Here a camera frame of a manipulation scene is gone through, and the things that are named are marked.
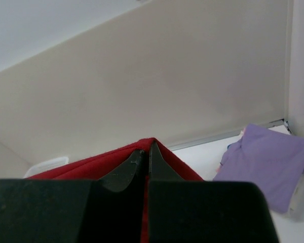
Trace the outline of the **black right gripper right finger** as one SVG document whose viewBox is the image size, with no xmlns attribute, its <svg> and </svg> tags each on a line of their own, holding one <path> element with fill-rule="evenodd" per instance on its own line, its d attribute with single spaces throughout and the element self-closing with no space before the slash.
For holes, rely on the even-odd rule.
<svg viewBox="0 0 304 243">
<path fill-rule="evenodd" d="M 184 180 L 154 143 L 148 183 L 150 242 L 278 242 L 266 199 L 250 182 Z"/>
</svg>

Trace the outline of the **red t-shirt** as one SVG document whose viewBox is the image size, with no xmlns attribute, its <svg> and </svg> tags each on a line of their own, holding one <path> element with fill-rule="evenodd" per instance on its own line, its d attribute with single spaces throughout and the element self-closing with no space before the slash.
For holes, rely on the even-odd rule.
<svg viewBox="0 0 304 243">
<path fill-rule="evenodd" d="M 88 180 L 90 193 L 79 240 L 165 240 L 178 214 L 174 183 L 201 177 L 155 138 L 86 158 L 33 176 L 41 180 Z"/>
</svg>

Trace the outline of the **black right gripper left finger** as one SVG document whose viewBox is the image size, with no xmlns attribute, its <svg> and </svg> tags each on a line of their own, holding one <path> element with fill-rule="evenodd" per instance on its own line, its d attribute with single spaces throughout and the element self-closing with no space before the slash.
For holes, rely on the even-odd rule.
<svg viewBox="0 0 304 243">
<path fill-rule="evenodd" d="M 139 242 L 145 152 L 98 180 L 0 179 L 0 242 Z"/>
</svg>

